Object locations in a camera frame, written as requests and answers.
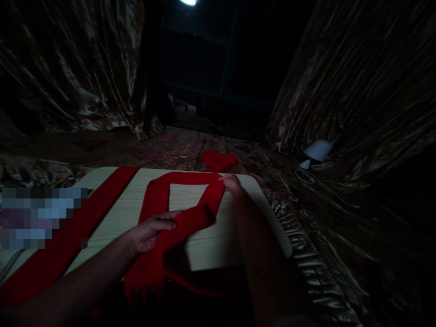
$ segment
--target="ceiling light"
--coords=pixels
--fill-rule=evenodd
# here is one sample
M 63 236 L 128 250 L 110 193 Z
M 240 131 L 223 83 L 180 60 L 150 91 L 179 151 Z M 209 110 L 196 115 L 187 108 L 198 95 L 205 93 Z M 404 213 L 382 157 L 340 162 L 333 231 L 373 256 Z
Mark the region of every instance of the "ceiling light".
M 197 0 L 180 0 L 186 5 L 195 5 L 197 3 Z

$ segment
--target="hand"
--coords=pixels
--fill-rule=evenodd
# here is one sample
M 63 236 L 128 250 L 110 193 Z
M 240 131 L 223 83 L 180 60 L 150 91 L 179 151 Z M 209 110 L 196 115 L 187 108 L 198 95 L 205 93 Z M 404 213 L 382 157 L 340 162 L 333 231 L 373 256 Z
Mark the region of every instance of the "hand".
M 142 253 L 152 250 L 160 231 L 177 227 L 177 223 L 173 219 L 179 213 L 181 211 L 159 213 L 133 227 L 130 233 L 133 239 L 134 251 Z
M 223 181 L 224 185 L 226 186 L 226 189 L 233 196 L 242 194 L 244 192 L 244 189 L 239 183 L 239 179 L 236 177 L 236 175 L 225 175 L 218 178 L 218 180 Z

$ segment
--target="light wood surface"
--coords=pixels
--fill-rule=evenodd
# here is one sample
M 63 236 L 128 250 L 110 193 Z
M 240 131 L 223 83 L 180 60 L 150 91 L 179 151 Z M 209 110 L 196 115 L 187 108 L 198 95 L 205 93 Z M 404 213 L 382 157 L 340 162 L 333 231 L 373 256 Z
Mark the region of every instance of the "light wood surface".
M 78 181 L 74 187 L 95 190 L 115 169 L 116 167 L 103 167 L 93 170 Z M 88 247 L 79 253 L 67 273 L 94 256 L 119 235 L 134 227 L 138 223 L 144 193 L 149 181 L 170 171 L 172 170 L 140 169 L 124 190 L 123 194 L 119 197 L 118 201 L 112 206 L 101 224 L 97 227 L 88 241 Z M 238 175 L 238 178 L 241 185 L 267 217 L 286 257 L 290 257 L 292 247 L 289 239 L 269 206 L 258 183 L 251 176 Z M 171 184 L 169 210 L 186 210 L 197 205 L 205 189 L 206 185 Z M 192 271 L 243 263 L 232 205 L 233 197 L 229 192 L 225 192 L 218 210 L 216 223 L 207 229 L 194 233 L 188 238 L 185 244 L 185 250 Z M 14 251 L 0 251 L 1 270 L 13 255 Z M 25 250 L 9 271 L 6 279 L 34 252 L 35 250 Z

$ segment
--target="lamp shade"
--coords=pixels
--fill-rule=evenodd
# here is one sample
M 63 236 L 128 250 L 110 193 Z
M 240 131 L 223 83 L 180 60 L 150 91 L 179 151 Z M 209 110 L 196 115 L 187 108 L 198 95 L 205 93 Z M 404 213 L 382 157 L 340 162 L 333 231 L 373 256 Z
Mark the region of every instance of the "lamp shade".
M 304 150 L 304 153 L 312 159 L 324 161 L 332 148 L 333 143 L 330 143 L 323 139 L 319 139 L 309 145 L 307 149 Z

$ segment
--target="pixelated area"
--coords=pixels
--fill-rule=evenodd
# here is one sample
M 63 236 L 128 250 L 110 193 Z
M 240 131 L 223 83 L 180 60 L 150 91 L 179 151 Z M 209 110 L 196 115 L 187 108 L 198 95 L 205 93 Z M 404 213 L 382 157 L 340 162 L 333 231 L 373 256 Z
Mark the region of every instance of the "pixelated area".
M 0 194 L 3 249 L 44 249 L 88 201 L 87 188 L 3 188 Z

